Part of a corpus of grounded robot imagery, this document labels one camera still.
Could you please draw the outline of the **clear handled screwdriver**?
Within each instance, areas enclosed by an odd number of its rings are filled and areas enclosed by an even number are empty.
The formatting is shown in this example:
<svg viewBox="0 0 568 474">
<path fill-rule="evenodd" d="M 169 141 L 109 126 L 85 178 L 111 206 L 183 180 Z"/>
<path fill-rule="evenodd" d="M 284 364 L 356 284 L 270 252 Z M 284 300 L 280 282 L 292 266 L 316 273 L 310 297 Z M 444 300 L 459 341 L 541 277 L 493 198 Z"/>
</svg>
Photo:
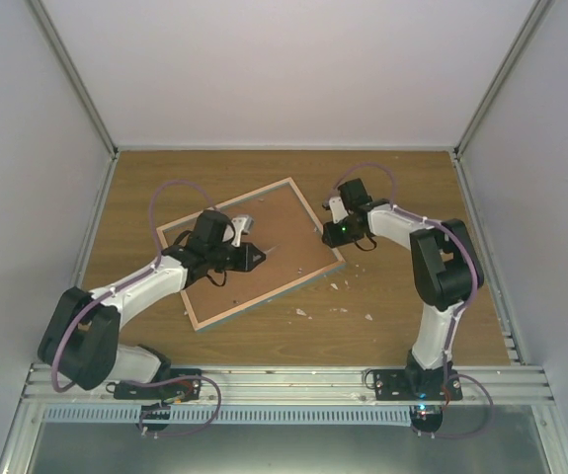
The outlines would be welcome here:
<svg viewBox="0 0 568 474">
<path fill-rule="evenodd" d="M 276 246 L 274 246 L 274 247 L 271 247 L 270 249 L 265 250 L 265 251 L 264 251 L 264 254 L 267 255 L 267 256 L 268 256 L 268 255 L 271 255 L 278 247 L 279 247 L 279 245 L 276 245 Z"/>
</svg>

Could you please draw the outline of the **turquoise picture frame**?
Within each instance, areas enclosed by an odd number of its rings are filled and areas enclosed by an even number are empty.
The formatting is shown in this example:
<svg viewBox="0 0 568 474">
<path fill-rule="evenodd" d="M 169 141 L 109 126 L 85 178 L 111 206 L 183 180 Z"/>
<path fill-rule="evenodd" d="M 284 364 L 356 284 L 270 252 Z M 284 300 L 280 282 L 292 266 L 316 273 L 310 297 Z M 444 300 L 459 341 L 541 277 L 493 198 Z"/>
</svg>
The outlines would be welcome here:
<svg viewBox="0 0 568 474">
<path fill-rule="evenodd" d="M 220 202 L 216 207 L 229 217 L 252 216 L 254 225 L 244 239 L 261 251 L 279 247 L 255 270 L 228 273 L 223 287 L 201 279 L 181 292 L 196 331 L 269 302 L 346 263 L 339 250 L 322 242 L 322 223 L 291 178 Z"/>
</svg>

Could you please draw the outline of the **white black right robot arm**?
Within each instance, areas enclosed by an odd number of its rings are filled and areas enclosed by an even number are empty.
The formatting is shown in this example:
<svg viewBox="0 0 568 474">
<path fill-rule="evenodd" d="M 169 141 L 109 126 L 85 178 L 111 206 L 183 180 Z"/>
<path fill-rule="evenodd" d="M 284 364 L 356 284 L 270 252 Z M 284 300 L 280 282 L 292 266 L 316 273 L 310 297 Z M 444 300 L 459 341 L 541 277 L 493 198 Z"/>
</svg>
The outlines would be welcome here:
<svg viewBox="0 0 568 474">
<path fill-rule="evenodd" d="M 380 237 L 410 252 L 423 312 L 404 383 L 413 398 L 430 398 L 449 380 L 458 324 L 485 280 L 465 223 L 420 216 L 388 198 L 374 200 L 360 179 L 338 186 L 322 207 L 331 213 L 322 230 L 328 247 L 360 248 L 366 238 L 376 248 Z"/>
</svg>

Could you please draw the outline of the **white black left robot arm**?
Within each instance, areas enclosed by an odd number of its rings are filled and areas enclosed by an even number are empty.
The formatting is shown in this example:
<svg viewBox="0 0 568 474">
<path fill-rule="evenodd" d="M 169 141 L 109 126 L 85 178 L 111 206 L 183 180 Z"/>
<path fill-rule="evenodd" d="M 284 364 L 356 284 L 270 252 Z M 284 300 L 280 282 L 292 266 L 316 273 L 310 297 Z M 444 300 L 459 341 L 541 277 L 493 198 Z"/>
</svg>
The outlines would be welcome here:
<svg viewBox="0 0 568 474">
<path fill-rule="evenodd" d="M 214 274 L 249 273 L 267 255 L 246 241 L 254 220 L 206 209 L 192 229 L 162 247 L 151 263 L 111 284 L 62 293 L 42 336 L 39 359 L 50 367 L 51 386 L 91 390 L 107 380 L 136 386 L 150 399 L 168 393 L 167 359 L 145 346 L 120 342 L 124 326 L 167 296 Z"/>
</svg>

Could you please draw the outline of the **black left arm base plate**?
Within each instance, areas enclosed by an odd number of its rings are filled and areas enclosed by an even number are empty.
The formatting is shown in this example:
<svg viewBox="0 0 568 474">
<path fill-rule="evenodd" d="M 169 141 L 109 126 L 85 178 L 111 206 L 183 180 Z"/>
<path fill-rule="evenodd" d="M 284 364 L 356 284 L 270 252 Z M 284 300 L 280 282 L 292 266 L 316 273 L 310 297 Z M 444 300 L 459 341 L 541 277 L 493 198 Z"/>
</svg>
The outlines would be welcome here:
<svg viewBox="0 0 568 474">
<path fill-rule="evenodd" d="M 158 387 L 140 387 L 123 381 L 109 382 L 106 385 L 106 391 L 117 400 L 187 402 L 200 398 L 201 381 L 197 379 L 197 376 L 202 375 L 202 371 L 197 368 L 169 368 L 164 375 L 155 377 L 154 382 L 177 377 L 183 377 L 183 380 Z"/>
</svg>

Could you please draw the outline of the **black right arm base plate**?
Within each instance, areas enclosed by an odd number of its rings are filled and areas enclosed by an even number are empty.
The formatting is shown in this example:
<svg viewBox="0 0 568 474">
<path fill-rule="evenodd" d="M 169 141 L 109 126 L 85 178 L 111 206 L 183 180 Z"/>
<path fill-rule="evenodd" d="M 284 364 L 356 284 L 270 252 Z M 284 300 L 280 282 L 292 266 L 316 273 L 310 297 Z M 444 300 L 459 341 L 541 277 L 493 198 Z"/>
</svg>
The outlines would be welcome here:
<svg viewBox="0 0 568 474">
<path fill-rule="evenodd" d="M 445 381 L 441 368 L 369 368 L 363 373 L 363 384 L 374 391 L 377 401 L 442 402 L 463 399 L 460 382 Z"/>
</svg>

